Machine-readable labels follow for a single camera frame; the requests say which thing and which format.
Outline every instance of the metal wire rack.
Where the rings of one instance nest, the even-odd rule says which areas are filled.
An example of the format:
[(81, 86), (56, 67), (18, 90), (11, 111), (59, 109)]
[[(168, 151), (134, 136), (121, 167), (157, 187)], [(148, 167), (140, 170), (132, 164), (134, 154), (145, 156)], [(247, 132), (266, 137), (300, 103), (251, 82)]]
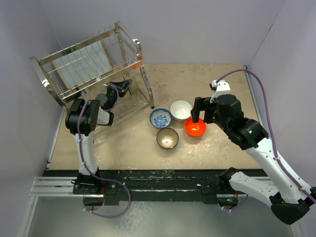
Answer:
[(152, 88), (143, 65), (139, 40), (121, 22), (114, 28), (37, 60), (31, 57), (43, 86), (65, 110), (76, 98), (94, 99), (103, 85), (140, 70), (147, 95), (140, 89), (120, 98), (112, 111), (120, 119), (133, 111), (154, 107)]

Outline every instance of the grey floor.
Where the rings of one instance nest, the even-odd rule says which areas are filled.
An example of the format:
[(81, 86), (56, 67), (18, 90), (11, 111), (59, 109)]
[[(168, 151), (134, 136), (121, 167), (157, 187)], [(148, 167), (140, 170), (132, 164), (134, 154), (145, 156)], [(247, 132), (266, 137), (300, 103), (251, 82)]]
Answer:
[[(119, 206), (97, 212), (115, 214)], [(122, 217), (104, 219), (83, 212), (81, 197), (40, 197), (29, 237), (291, 237), (290, 226), (249, 198), (238, 211), (197, 202), (133, 202)]]

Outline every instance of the blue and white bowl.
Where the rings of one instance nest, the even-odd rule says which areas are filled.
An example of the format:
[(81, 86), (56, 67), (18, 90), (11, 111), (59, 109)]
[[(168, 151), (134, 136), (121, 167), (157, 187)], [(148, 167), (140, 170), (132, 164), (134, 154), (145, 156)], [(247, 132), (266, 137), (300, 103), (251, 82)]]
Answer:
[(156, 109), (149, 116), (150, 123), (157, 128), (168, 127), (172, 121), (172, 115), (168, 110)]

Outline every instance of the white bowl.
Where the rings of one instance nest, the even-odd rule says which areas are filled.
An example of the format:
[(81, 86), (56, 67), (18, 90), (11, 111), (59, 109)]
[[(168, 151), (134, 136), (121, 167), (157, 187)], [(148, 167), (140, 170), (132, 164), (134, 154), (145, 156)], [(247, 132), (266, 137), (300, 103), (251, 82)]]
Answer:
[(191, 109), (192, 106), (184, 100), (178, 100), (170, 107), (172, 116), (178, 121), (187, 120), (191, 116)]

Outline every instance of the brown bowl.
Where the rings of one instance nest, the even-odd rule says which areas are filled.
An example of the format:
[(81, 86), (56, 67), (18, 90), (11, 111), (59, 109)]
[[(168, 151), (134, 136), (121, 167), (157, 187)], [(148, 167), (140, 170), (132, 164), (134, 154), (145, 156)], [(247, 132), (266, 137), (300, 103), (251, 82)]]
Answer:
[(172, 128), (164, 128), (157, 134), (157, 143), (166, 149), (172, 149), (178, 145), (179, 135)]

